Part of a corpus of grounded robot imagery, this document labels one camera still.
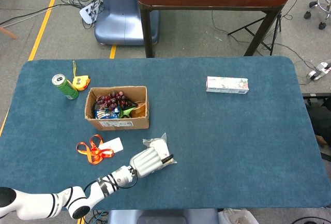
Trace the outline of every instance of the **gray floor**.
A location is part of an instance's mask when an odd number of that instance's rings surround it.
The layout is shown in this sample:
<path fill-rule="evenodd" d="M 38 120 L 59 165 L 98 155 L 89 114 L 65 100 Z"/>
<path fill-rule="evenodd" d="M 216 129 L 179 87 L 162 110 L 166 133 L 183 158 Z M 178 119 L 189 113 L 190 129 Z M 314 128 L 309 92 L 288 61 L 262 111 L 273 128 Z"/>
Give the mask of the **gray floor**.
<path fill-rule="evenodd" d="M 290 0 L 283 12 L 292 6 Z M 277 36 L 277 43 L 285 44 L 313 64 L 330 59 L 329 44 L 331 26 L 318 30 L 318 23 L 324 14 L 315 10 L 310 20 L 304 20 L 303 14 L 312 0 L 298 0 L 290 14 L 292 21 L 282 19 L 282 32 Z M 26 14 L 48 6 L 50 0 L 0 0 L 0 22 L 13 16 Z M 220 29 L 231 31 L 263 16 L 259 12 L 214 12 L 215 24 Z M 44 14 L 8 27 L 17 34 L 19 40 L 12 40 L 0 33 L 0 124 L 10 106 L 12 93 L 22 65 L 27 61 L 36 40 Z M 238 40 L 249 42 L 251 36 L 245 31 L 235 34 Z M 193 57 L 193 56 L 242 56 L 248 43 L 236 42 L 224 32 L 214 29 L 210 11 L 163 11 L 161 13 L 161 36 L 155 46 L 158 57 Z M 110 46 L 97 43 L 92 29 L 83 28 L 78 10 L 73 7 L 58 7 L 51 13 L 41 39 L 35 59 L 84 59 L 109 58 Z M 259 48 L 262 54 L 267 51 Z M 299 61 L 294 52 L 286 47 L 275 46 L 275 55 L 284 55 Z M 117 47 L 115 59 L 144 57 L 143 47 Z M 297 74 L 305 76 L 309 72 L 303 63 L 295 65 Z M 331 75 L 326 75 L 317 82 L 302 86 L 302 92 L 330 92 Z M 331 166 L 325 163 L 331 177 Z M 254 209 L 251 210 L 260 223 L 291 223 L 303 216 L 319 216 L 331 220 L 331 210 L 320 209 Z M 34 220 L 25 223 L 75 223 L 66 212 L 49 220 Z M 24 223 L 10 214 L 4 223 Z"/>

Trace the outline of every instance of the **can lid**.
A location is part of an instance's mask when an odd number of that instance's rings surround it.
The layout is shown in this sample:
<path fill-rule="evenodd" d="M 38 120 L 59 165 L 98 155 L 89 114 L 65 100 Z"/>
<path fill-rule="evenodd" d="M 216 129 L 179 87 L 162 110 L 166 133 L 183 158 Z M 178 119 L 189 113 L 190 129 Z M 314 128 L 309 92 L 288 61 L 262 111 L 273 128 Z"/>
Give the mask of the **can lid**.
<path fill-rule="evenodd" d="M 52 78 L 52 83 L 56 86 L 61 85 L 66 80 L 66 77 L 63 74 L 56 74 Z"/>

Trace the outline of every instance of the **green can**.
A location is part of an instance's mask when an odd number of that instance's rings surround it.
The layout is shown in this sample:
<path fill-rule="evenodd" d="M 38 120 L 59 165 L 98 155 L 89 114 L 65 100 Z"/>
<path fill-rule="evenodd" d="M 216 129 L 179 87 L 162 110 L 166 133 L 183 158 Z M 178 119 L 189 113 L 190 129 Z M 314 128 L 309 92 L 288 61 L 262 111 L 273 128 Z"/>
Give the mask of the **green can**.
<path fill-rule="evenodd" d="M 57 74 L 52 78 L 52 83 L 70 100 L 76 99 L 78 90 L 69 82 L 63 74 Z"/>

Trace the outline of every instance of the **yellow floor line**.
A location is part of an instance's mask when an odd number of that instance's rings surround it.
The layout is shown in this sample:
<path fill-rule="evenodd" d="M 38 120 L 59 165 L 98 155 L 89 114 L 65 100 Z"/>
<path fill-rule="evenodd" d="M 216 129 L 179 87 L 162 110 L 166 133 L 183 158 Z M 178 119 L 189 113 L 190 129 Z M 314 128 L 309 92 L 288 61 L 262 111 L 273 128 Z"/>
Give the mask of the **yellow floor line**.
<path fill-rule="evenodd" d="M 110 49 L 110 55 L 109 55 L 109 58 L 110 59 L 114 59 L 115 58 L 116 47 L 117 47 L 117 45 L 115 45 L 115 44 L 112 45 L 112 49 Z"/>
<path fill-rule="evenodd" d="M 54 6 L 54 3 L 55 3 L 55 0 L 51 0 L 50 1 L 50 4 L 48 5 L 49 7 L 52 7 Z M 40 27 L 40 30 L 39 30 L 39 33 L 38 33 L 38 36 L 36 38 L 36 41 L 35 41 L 35 44 L 33 45 L 33 48 L 32 48 L 32 51 L 31 51 L 31 54 L 29 56 L 29 59 L 28 61 L 32 61 L 34 58 L 35 58 L 35 55 L 36 55 L 36 52 L 37 52 L 37 49 L 38 49 L 38 46 L 39 46 L 39 43 L 40 43 L 40 40 L 42 38 L 42 35 L 43 35 L 43 32 L 45 31 L 45 28 L 46 28 L 46 25 L 47 25 L 47 22 L 48 22 L 48 19 L 51 15 L 51 12 L 52 10 L 48 10 L 45 14 L 45 17 L 43 18 L 43 22 L 41 24 L 41 27 Z"/>
<path fill-rule="evenodd" d="M 7 119 L 8 111 L 7 111 L 7 114 L 6 114 L 6 116 L 5 116 L 4 122 L 2 122 L 2 125 L 1 125 L 1 129 L 0 129 L 0 137 L 1 137 L 1 134 L 2 134 L 2 130 L 4 130 L 4 126 L 5 126 L 5 123 L 6 123 L 6 119 Z"/>

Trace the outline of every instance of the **plastic bag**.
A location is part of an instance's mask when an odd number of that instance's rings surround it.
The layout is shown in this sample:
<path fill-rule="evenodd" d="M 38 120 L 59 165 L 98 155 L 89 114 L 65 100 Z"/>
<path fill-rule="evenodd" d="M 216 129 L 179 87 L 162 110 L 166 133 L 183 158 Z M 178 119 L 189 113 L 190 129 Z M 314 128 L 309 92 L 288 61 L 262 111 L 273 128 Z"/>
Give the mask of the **plastic bag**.
<path fill-rule="evenodd" d="M 259 224 L 252 213 L 245 208 L 240 210 L 225 208 L 218 215 L 220 224 Z"/>
<path fill-rule="evenodd" d="M 154 147 L 154 149 L 159 154 L 161 159 L 167 158 L 171 154 L 171 153 L 169 153 L 169 149 L 167 146 L 167 134 L 166 133 L 164 133 L 162 135 L 162 137 L 158 138 L 158 139 L 150 139 L 150 140 L 143 139 L 143 144 L 146 145 L 147 147 Z M 172 163 L 177 163 L 177 161 L 172 158 L 168 162 L 164 163 L 158 170 L 160 170 Z"/>

